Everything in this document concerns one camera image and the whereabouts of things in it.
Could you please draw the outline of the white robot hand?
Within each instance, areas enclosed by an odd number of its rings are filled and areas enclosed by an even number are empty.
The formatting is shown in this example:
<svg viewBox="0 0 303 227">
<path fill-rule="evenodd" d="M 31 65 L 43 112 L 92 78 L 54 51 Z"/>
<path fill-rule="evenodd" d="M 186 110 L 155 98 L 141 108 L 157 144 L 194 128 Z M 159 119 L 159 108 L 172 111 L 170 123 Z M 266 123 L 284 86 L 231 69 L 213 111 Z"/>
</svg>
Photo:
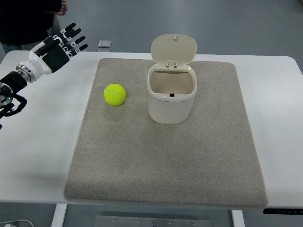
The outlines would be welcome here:
<svg viewBox="0 0 303 227">
<path fill-rule="evenodd" d="M 85 36 L 70 42 L 73 37 L 81 32 L 80 28 L 74 30 L 75 26 L 76 23 L 71 23 L 57 34 L 43 40 L 43 45 L 39 44 L 31 49 L 29 58 L 16 67 L 16 72 L 26 82 L 33 83 L 42 75 L 56 72 L 70 60 L 70 57 L 74 57 L 85 50 L 88 47 L 87 44 L 76 47 L 77 44 L 85 40 Z M 59 44 L 64 44 L 63 48 L 59 45 L 55 46 L 54 39 L 59 39 Z"/>
</svg>

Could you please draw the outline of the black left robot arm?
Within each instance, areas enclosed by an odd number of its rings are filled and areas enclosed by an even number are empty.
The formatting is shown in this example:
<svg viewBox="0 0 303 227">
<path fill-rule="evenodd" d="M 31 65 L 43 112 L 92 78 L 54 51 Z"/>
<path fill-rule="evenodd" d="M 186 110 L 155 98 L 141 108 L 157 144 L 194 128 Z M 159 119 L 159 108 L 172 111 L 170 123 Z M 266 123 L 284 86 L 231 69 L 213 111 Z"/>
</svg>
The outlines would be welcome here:
<svg viewBox="0 0 303 227">
<path fill-rule="evenodd" d="M 29 58 L 21 62 L 0 80 L 0 117 L 10 117 L 21 112 L 27 100 L 18 94 L 28 83 L 37 81 L 42 75 L 50 75 L 61 69 L 72 57 L 88 47 L 78 46 L 85 40 L 81 36 L 73 40 L 81 29 L 74 29 L 75 23 L 55 35 L 51 35 L 35 46 Z"/>
</svg>

